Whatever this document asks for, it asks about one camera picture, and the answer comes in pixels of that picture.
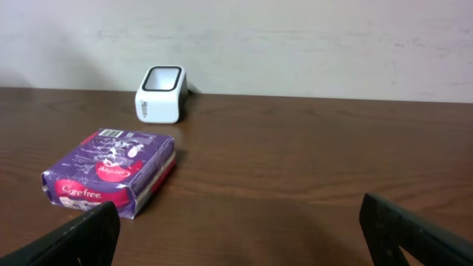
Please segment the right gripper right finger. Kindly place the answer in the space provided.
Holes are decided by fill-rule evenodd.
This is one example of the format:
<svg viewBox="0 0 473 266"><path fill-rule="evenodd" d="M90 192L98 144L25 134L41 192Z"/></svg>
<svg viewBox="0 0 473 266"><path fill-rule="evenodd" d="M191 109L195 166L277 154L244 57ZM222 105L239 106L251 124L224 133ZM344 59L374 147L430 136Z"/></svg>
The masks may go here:
<svg viewBox="0 0 473 266"><path fill-rule="evenodd" d="M359 223L374 265L472 265L472 243L377 194L364 195Z"/></svg>

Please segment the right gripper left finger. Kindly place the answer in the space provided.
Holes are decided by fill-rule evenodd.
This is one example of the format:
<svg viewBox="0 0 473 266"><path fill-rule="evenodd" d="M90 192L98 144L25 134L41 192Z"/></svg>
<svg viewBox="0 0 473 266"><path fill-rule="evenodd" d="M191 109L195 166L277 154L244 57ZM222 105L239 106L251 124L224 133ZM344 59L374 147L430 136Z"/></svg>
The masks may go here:
<svg viewBox="0 0 473 266"><path fill-rule="evenodd" d="M103 202L1 258L2 265L111 265L120 233L113 202Z"/></svg>

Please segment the purple Carefree pad pack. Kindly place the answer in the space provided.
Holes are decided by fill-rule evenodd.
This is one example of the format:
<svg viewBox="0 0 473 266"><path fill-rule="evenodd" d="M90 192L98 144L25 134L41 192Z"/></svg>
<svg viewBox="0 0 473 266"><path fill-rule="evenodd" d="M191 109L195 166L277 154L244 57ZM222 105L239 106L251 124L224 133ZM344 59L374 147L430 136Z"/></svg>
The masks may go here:
<svg viewBox="0 0 473 266"><path fill-rule="evenodd" d="M88 211L113 202L134 219L176 164L174 138L99 129L41 174L53 205Z"/></svg>

